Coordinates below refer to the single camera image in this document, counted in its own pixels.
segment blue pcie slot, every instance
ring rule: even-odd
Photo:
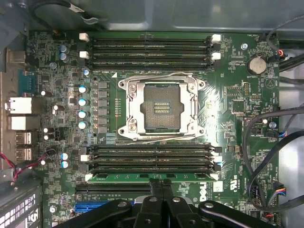
[[[75,212],[76,213],[85,213],[95,208],[98,208],[109,201],[79,201],[75,204]]]

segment cpu socket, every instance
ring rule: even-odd
[[[198,91],[206,83],[187,73],[133,76],[118,83],[126,91],[126,125],[121,136],[137,140],[190,140],[198,125]]]

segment motherboard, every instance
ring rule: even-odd
[[[31,32],[18,94],[39,109],[22,130],[39,131],[18,153],[53,153],[37,168],[43,227],[150,195],[150,178],[170,179],[195,206],[214,200],[279,225],[248,202],[241,148],[251,119],[279,108],[274,55],[262,34]],[[253,169],[278,125],[252,129]],[[271,192],[277,179],[275,157],[260,182]]]

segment wire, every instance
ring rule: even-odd
[[[283,27],[283,26],[285,26],[285,25],[287,25],[287,24],[290,24],[290,23],[292,23],[292,22],[295,22],[295,21],[297,21],[297,20],[301,20],[301,19],[304,19],[304,15],[301,15],[301,16],[298,16],[298,17],[295,17],[295,18],[292,18],[292,19],[290,19],[290,20],[287,20],[287,21],[285,21],[284,23],[282,23],[282,24],[278,25],[277,27],[275,27],[274,29],[272,29],[272,30],[268,33],[268,35],[267,35],[267,37],[266,37],[266,42],[267,42],[267,44],[268,44],[273,50],[275,50],[276,52],[278,52],[279,55],[280,55],[280,51],[281,51],[281,50],[280,50],[275,44],[273,44],[273,43],[270,41],[271,36],[272,36],[278,29],[280,29],[281,27]]]
[[[4,159],[12,169],[16,168],[16,165],[11,160],[9,160],[3,153],[0,153],[0,158]]]
[[[289,126],[291,125],[291,123],[294,121],[294,119],[296,118],[297,114],[294,114],[292,115],[289,120],[287,121],[284,129],[283,129],[283,132],[285,132],[287,134],[287,130],[289,128]]]
[[[38,17],[36,15],[36,10],[42,6],[46,6],[46,5],[59,5],[59,6],[63,6],[66,8],[71,8],[71,3],[63,1],[63,0],[37,0],[35,2],[33,2],[33,4],[31,4],[29,6],[29,13],[32,16],[32,18],[38,22],[40,25],[46,27],[48,30],[54,32],[55,34],[59,34],[59,31],[57,29],[54,29],[52,26],[50,26],[45,20],[41,19],[40,17]],[[85,21],[85,20],[89,20],[92,17],[87,13],[87,12],[78,12],[78,14],[81,16],[81,18]],[[99,25],[99,24],[93,24],[95,26],[95,28],[99,31],[101,30],[105,30],[103,26]]]
[[[262,163],[257,167],[257,169],[252,173],[252,175],[250,176],[248,182],[247,182],[247,193],[249,196],[249,200],[251,202],[253,202],[250,191],[252,189],[252,186],[256,180],[256,178],[258,177],[258,175],[261,173],[261,171],[270,163],[271,159],[283,148],[285,147],[287,144],[289,144],[290,142],[292,142],[293,140],[304,136],[304,131],[298,131],[295,133],[292,133],[288,136],[286,136],[285,138],[283,138],[281,141],[279,141],[271,150],[270,152],[268,152],[267,156],[265,157],[265,159],[262,161]],[[264,195],[265,193],[263,192],[263,190],[259,190],[260,195]],[[297,197],[295,199],[292,199],[286,203],[283,203],[279,206],[275,206],[275,207],[264,207],[264,206],[259,206],[256,203],[252,203],[254,207],[256,207],[258,210],[262,210],[262,211],[267,211],[267,212],[280,212],[283,210],[288,210],[288,209],[292,209],[295,208],[297,206],[300,206],[302,204],[304,204],[304,195]]]
[[[287,83],[287,84],[293,84],[293,85],[303,85],[304,79],[291,79],[288,77],[280,77],[280,82]]]
[[[248,124],[248,126],[245,130],[244,137],[243,137],[243,142],[242,142],[243,159],[244,159],[244,163],[246,165],[246,168],[248,170],[249,175],[252,175],[254,172],[253,172],[253,169],[251,167],[250,160],[249,160],[249,156],[248,156],[248,152],[247,152],[247,146],[248,146],[248,140],[249,140],[250,133],[251,133],[251,128],[254,126],[254,124],[257,123],[259,120],[261,120],[263,118],[284,116],[284,115],[293,115],[293,114],[303,114],[303,113],[304,113],[304,108],[302,108],[302,107],[291,108],[291,109],[283,109],[283,110],[280,110],[280,111],[275,111],[275,112],[264,113],[264,114],[258,115],[249,122],[249,124]],[[253,183],[256,184],[256,186],[258,188],[258,191],[260,192],[261,203],[262,203],[262,206],[264,206],[264,208],[265,208],[267,206],[267,201],[266,201],[266,197],[265,197],[265,194],[263,192],[263,189],[262,189],[260,183],[258,181],[255,181],[255,178],[253,179]],[[249,196],[250,201],[252,201],[250,192],[248,192],[248,196]]]

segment green circuit board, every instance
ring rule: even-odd
[[[57,151],[57,158],[54,161],[38,169],[38,174],[43,178],[43,227],[45,228],[70,219],[73,216],[71,210],[77,201],[134,200],[138,196],[148,195],[146,192],[76,194],[77,185],[86,183],[85,175],[89,172],[87,165],[80,161],[80,156],[92,145],[114,146],[139,142],[134,142],[118,133],[118,129],[126,124],[127,105],[126,91],[119,88],[119,81],[132,76],[166,75],[182,71],[179,68],[176,71],[166,70],[167,65],[163,67],[164,70],[155,70],[153,68],[155,66],[148,70],[133,69],[135,66],[130,66],[129,70],[122,70],[118,64],[113,66],[113,69],[103,69],[101,65],[94,65],[92,58],[80,59],[79,52],[88,50],[91,55],[92,49],[94,51],[94,47],[97,47],[94,43],[97,40],[100,42],[98,45],[103,49],[103,45],[106,44],[102,44],[102,40],[111,42],[114,39],[134,39],[138,42],[148,38],[149,40],[171,39],[178,42],[189,39],[200,41],[213,35],[194,32],[88,32],[87,34],[92,41],[89,45],[90,42],[79,40],[79,33],[75,32],[63,33],[61,37],[54,37],[47,32],[31,32],[29,36],[28,43],[36,59],[31,59],[30,55],[27,58],[28,61],[36,62],[36,68],[29,71],[37,76],[37,96],[42,90],[50,91],[53,95],[44,98],[47,111],[41,116],[39,143],[42,152],[48,147],[56,148]],[[279,104],[278,64],[267,62],[266,71],[260,75],[252,75],[247,69],[247,62],[253,56],[262,55],[267,59],[275,54],[260,37],[259,34],[221,34],[217,50],[220,59],[209,69],[194,68],[187,62],[187,54],[185,54],[184,71],[191,72],[194,78],[206,83],[198,94],[198,124],[204,129],[204,134],[188,141],[168,140],[154,143],[162,145],[210,143],[214,147],[221,147],[222,152],[216,156],[221,165],[221,171],[215,172],[217,180],[206,177],[200,179],[194,174],[176,173],[177,179],[172,184],[174,195],[187,197],[196,206],[201,201],[215,200],[258,218],[261,213],[248,203],[246,196],[247,173],[242,160],[242,134],[254,116],[271,112],[277,109]],[[248,48],[241,48],[244,43]],[[67,62],[59,59],[60,45],[68,48]],[[83,73],[84,61],[90,65],[89,76]],[[50,63],[55,63],[56,67],[50,68]],[[80,94],[79,86],[85,86],[89,92]],[[89,104],[80,107],[78,100],[81,98],[88,100]],[[64,110],[54,114],[54,105],[63,105]],[[90,116],[81,120],[78,117],[80,110],[87,111]],[[78,127],[80,121],[87,123],[83,130]],[[271,136],[278,134],[278,127],[270,128],[270,122],[279,125],[278,118],[272,118],[256,124],[252,131],[250,158],[253,169],[262,162],[266,153],[278,141],[278,137]],[[44,127],[62,128],[64,139],[44,141],[42,132]],[[67,168],[61,166],[62,153],[68,155]],[[152,176],[163,178],[166,172]],[[144,179],[138,178],[137,174],[128,175],[123,172],[101,178],[101,182],[103,180],[105,183],[148,182],[146,176]],[[275,157],[260,175],[260,181],[263,188],[270,193],[271,183],[277,179],[278,157]],[[51,206],[56,207],[55,213],[50,212]],[[275,219],[275,223],[279,224],[279,217]]]

